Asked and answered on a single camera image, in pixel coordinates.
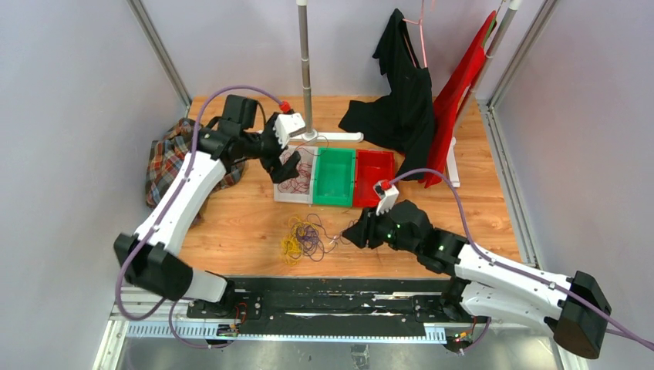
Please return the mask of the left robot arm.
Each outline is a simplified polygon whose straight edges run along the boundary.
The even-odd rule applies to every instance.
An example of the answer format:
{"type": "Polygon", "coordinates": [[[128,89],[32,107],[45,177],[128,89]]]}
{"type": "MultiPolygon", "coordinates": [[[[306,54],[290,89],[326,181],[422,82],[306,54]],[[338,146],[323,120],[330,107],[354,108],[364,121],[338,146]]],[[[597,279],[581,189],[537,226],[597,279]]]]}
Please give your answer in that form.
{"type": "Polygon", "coordinates": [[[192,268],[178,255],[205,200],[234,165],[258,160],[275,184],[298,176],[300,155],[294,153],[287,160],[281,155],[292,137],[306,131],[306,124],[287,103],[280,109],[261,132],[254,132],[258,101],[236,95],[226,98],[223,113],[199,129],[195,146],[150,216],[132,234],[120,234],[115,239],[120,283],[171,301],[206,301],[207,309],[217,318],[234,313],[236,297],[228,292],[228,280],[192,268]]]}

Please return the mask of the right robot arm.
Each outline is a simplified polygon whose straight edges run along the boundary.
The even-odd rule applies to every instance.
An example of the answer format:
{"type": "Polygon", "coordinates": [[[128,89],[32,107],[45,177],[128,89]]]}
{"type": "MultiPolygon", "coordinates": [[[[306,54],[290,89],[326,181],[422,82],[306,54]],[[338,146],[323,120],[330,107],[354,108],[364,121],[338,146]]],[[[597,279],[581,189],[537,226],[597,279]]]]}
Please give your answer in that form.
{"type": "Polygon", "coordinates": [[[428,271],[450,276],[440,308],[451,321],[467,315],[506,321],[549,334],[580,357],[600,355],[612,308],[588,273],[554,274],[475,247],[459,234],[434,227],[409,200],[383,214],[364,209],[342,235],[359,248],[387,244],[410,252],[428,271]]]}

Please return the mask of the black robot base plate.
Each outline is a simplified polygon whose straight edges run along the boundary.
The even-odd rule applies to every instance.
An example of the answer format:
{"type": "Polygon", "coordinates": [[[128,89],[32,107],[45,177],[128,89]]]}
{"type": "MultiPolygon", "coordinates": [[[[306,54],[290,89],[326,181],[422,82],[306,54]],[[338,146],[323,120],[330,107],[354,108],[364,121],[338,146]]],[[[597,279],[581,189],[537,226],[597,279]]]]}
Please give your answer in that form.
{"type": "Polygon", "coordinates": [[[406,338],[427,324],[480,332],[474,318],[446,302],[443,278],[233,277],[231,308],[192,301],[185,318],[235,324],[245,335],[406,338]]]}

